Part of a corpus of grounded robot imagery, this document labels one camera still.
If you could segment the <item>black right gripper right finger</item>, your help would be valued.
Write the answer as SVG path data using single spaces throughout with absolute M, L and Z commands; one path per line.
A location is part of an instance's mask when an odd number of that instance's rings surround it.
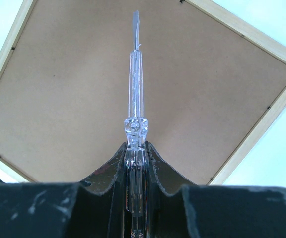
M 196 185 L 147 144 L 153 238 L 286 238 L 286 188 Z

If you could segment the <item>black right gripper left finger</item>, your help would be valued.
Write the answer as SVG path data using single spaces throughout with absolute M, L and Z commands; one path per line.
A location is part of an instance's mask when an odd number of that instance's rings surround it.
M 125 149 L 80 182 L 0 183 L 0 238 L 122 237 Z

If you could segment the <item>clear handled screwdriver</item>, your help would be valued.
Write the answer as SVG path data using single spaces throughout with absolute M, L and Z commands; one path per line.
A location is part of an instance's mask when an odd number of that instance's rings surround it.
M 140 51 L 140 16 L 133 13 L 133 50 L 130 53 L 128 117 L 124 121 L 127 147 L 124 158 L 126 172 L 126 211 L 129 237 L 148 238 L 147 187 L 148 157 L 146 137 L 148 120 L 144 117 L 143 57 Z

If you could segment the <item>wooden picture frame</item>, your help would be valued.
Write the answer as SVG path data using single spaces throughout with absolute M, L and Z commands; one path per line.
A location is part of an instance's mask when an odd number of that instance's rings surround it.
M 221 183 L 286 106 L 286 47 L 211 0 L 26 0 L 0 53 L 16 180 L 81 180 L 126 141 L 135 10 L 147 139 L 189 180 Z

